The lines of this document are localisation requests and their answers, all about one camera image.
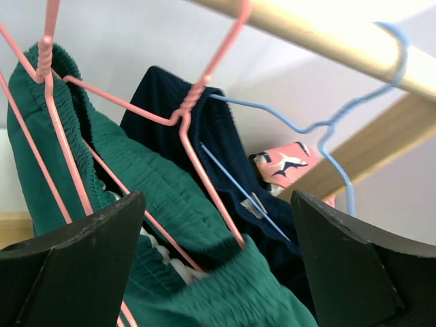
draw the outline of teal fabric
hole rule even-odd
[[[37,46],[25,55],[36,67]],[[60,76],[80,78],[74,60],[58,45],[53,48],[52,67]],[[18,64],[9,86],[72,219],[81,219],[84,211],[50,121],[44,85],[34,83]],[[209,276],[186,285],[171,265],[162,262],[150,239],[140,236],[125,293],[139,326],[317,326],[295,296],[278,284],[248,236],[247,246],[238,247],[188,173],[128,139],[94,109],[81,88],[57,78],[54,87],[59,116],[93,209],[104,208],[114,197],[97,178],[93,158],[82,142],[85,135],[91,136],[94,149],[130,190],[145,194],[147,210],[176,241],[213,263]],[[61,227],[65,222],[10,107],[7,132],[37,234]]]

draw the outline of wooden surface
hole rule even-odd
[[[240,8],[238,0],[189,1],[231,17],[237,17]],[[289,11],[267,0],[252,0],[252,6],[251,26],[380,80],[392,79],[398,44],[371,22],[357,22],[342,14],[310,15],[298,8]],[[436,101],[436,60],[411,47],[401,88]]]
[[[436,103],[409,94],[333,151],[332,156],[357,183],[435,133]],[[302,189],[326,200],[344,187],[341,175],[323,159],[279,197],[289,201],[293,190]]]
[[[0,213],[0,249],[33,237],[28,212]]]

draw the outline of navy jacket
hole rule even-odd
[[[185,98],[191,84],[159,68],[150,67],[130,101],[153,114],[169,118]],[[272,273],[314,313],[304,265],[292,219],[291,205],[269,194],[258,183],[247,159],[228,105],[209,95],[223,93],[207,87],[194,106],[189,139],[238,229],[249,234],[265,256]],[[166,127],[127,111],[121,127],[129,138],[173,161],[203,187],[178,137],[178,127]],[[202,150],[204,143],[248,194],[255,193],[269,217],[292,241],[280,235],[265,219],[258,219],[240,203],[244,195]]]

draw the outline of pink pouch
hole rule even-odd
[[[264,181],[286,188],[315,167],[320,160],[315,149],[301,142],[279,146],[259,154],[256,165]],[[326,201],[334,207],[334,196]]]

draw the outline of white wall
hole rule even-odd
[[[436,9],[432,7],[436,0],[272,2],[331,19],[346,12],[352,20],[402,21],[414,43],[436,55],[436,39],[431,33],[436,28]],[[0,1],[0,21],[22,49],[42,34],[42,3]],[[75,58],[84,80],[128,101],[150,65],[160,65],[194,81],[231,22],[182,0],[62,1],[55,39]],[[0,69],[8,78],[16,58],[5,42],[0,43],[0,53]],[[220,65],[212,84],[223,88],[228,95],[268,104],[300,126],[328,118],[350,98],[380,85],[372,78],[250,27],[245,28]],[[401,94],[392,92],[349,115],[328,148],[340,144]],[[121,119],[122,109],[93,95],[91,99],[110,118]],[[5,127],[6,100],[1,92],[0,102],[4,104],[0,108],[0,127]],[[248,153],[294,140],[315,144],[320,136],[320,132],[296,135],[264,112],[240,106],[233,109]],[[428,141],[361,182],[356,187],[358,217],[398,234],[436,244],[431,232],[436,229],[436,219],[431,217],[434,146],[436,140]],[[0,133],[0,150],[0,211],[25,210],[4,131]],[[341,197],[338,205],[343,206]]]

